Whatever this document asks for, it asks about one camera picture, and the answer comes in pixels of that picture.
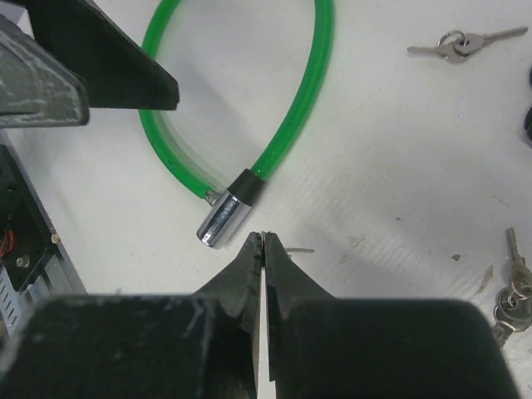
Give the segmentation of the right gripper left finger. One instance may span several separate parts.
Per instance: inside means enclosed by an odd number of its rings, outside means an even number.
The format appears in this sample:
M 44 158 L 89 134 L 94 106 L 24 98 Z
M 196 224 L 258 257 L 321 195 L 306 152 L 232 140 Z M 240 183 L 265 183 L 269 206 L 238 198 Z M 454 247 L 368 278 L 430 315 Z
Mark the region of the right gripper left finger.
M 1 355 L 4 398 L 255 398 L 261 241 L 189 295 L 42 301 Z

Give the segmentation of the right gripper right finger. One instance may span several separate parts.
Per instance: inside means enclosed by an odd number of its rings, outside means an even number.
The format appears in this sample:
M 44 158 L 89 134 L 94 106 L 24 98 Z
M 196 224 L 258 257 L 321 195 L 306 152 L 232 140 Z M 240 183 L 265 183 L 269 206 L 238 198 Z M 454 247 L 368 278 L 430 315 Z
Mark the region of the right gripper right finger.
M 452 299 L 335 298 L 263 236 L 280 398 L 516 398 L 481 312 Z

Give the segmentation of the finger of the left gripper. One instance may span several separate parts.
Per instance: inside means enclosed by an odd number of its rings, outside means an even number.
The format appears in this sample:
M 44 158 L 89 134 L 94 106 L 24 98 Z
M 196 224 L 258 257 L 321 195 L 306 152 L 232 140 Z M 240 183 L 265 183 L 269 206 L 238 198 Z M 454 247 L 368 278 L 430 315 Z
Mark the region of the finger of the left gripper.
M 83 83 L 12 21 L 1 17 L 1 127 L 84 126 Z
M 93 1 L 26 1 L 32 32 L 85 84 L 92 108 L 171 111 L 179 85 Z

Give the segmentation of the green cable bike lock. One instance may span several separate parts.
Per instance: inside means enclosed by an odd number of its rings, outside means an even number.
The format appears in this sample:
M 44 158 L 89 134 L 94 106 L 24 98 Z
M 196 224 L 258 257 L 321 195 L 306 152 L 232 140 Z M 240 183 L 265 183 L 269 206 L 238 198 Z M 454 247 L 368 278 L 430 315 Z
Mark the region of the green cable bike lock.
M 158 111 L 139 111 L 145 136 L 165 168 L 193 195 L 211 206 L 209 214 L 196 231 L 196 237 L 203 245 L 218 249 L 229 241 L 259 201 L 268 178 L 281 165 L 300 136 L 328 71 L 334 28 L 334 2 L 316 1 L 312 45 L 292 104 L 253 166 L 243 170 L 222 193 L 193 169 L 192 159 L 184 150 L 170 148 L 163 135 L 163 122 L 158 117 Z

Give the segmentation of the black-headed key pair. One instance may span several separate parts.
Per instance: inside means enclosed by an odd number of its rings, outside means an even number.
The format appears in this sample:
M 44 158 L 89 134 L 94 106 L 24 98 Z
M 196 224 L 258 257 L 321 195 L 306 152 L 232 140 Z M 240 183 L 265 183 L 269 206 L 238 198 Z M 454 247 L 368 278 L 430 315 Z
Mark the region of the black-headed key pair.
M 525 135 L 528 139 L 528 142 L 531 143 L 532 141 L 532 106 L 529 108 L 525 116 L 524 130 L 525 130 Z

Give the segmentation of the small silver keys right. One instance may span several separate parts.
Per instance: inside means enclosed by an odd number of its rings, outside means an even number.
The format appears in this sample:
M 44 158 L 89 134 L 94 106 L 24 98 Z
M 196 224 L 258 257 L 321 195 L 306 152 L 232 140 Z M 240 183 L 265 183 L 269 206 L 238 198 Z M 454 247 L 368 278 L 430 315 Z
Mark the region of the small silver keys right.
M 502 348 L 516 333 L 531 327 L 531 270 L 520 254 L 515 229 L 507 229 L 510 250 L 509 285 L 502 289 L 495 300 L 492 327 L 494 339 Z

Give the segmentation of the small silver keys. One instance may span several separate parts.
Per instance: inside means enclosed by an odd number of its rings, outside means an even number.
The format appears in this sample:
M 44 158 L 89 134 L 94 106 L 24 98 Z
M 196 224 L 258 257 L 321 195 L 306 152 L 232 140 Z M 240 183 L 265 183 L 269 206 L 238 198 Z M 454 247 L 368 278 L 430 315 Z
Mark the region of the small silver keys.
M 434 55 L 450 64 L 460 64 L 494 42 L 522 37 L 528 31 L 528 27 L 515 27 L 487 34 L 453 30 L 444 34 L 434 47 L 408 47 L 406 51 L 412 55 Z
M 531 327 L 531 270 L 520 254 L 515 229 L 507 229 L 510 250 L 509 285 L 502 289 L 495 300 L 492 327 L 494 339 L 502 348 L 516 333 Z

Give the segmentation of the small silver keys upper left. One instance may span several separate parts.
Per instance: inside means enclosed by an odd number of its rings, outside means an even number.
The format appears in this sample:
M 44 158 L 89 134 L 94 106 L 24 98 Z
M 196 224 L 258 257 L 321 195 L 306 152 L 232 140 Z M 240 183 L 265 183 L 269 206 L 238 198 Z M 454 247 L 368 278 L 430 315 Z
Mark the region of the small silver keys upper left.
M 522 37 L 528 31 L 528 27 L 515 27 L 487 34 L 453 30 L 444 34 L 434 47 L 408 47 L 406 51 L 412 55 L 434 55 L 450 64 L 460 64 L 494 42 Z

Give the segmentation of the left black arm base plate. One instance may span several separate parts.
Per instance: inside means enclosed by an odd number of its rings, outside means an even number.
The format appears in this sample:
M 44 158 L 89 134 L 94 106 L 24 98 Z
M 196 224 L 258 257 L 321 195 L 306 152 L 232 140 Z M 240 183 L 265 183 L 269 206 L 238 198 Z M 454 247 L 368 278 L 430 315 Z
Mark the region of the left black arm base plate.
M 56 245 L 17 162 L 1 146 L 1 265 L 15 291 L 41 276 Z

